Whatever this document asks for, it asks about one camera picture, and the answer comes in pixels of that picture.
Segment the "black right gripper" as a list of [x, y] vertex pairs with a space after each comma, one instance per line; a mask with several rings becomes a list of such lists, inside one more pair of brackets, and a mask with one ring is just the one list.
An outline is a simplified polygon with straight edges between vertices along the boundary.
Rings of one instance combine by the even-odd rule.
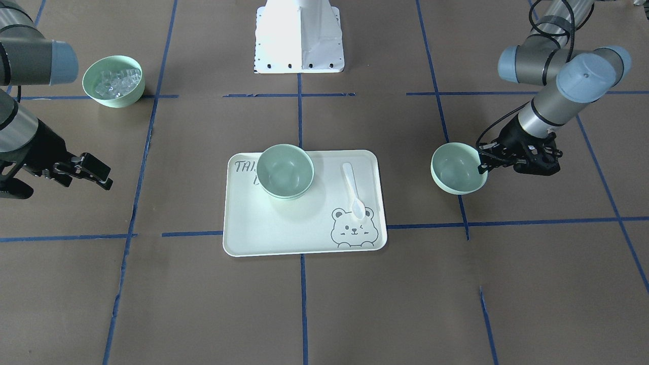
[[[63, 138], [41, 120], [34, 137], [19, 150], [16, 163], [34, 176], [53, 179], [63, 187], [69, 187], [73, 178], [91, 181], [104, 190], [110, 190], [114, 183], [109, 178], [109, 166], [91, 153], [76, 156], [68, 152]], [[58, 173], [58, 163], [72, 165], [74, 171]]]

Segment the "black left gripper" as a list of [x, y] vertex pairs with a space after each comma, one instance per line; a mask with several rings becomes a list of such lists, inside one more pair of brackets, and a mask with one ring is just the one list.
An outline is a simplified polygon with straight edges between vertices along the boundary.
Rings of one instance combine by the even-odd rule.
[[551, 131], [538, 138], [522, 129], [515, 117], [503, 127], [497, 139], [490, 143], [477, 142], [480, 157], [478, 173], [495, 168], [558, 168], [556, 133]]

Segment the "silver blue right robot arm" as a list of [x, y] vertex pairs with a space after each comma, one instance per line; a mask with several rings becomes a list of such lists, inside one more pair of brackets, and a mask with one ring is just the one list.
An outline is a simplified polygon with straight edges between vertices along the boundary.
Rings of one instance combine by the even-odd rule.
[[[14, 1], [1, 3], [2, 86], [61, 85], [76, 80], [78, 59], [72, 47], [47, 39]], [[2, 198], [28, 199], [34, 190], [16, 177], [20, 170], [69, 187], [74, 178], [110, 190], [111, 169], [90, 153], [74, 155], [55, 131], [2, 90]]]

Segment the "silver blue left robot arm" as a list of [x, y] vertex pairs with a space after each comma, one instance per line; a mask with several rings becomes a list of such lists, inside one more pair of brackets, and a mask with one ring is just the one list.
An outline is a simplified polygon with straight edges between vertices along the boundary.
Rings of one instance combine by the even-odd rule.
[[501, 53], [497, 70], [505, 81], [542, 89], [508, 114], [511, 120], [493, 141], [477, 139], [480, 174], [509, 166], [526, 175], [557, 173], [563, 155], [558, 131], [630, 72], [631, 55], [621, 46], [575, 49], [576, 32], [593, 10], [593, 1], [553, 1], [538, 19], [529, 10], [529, 35]]

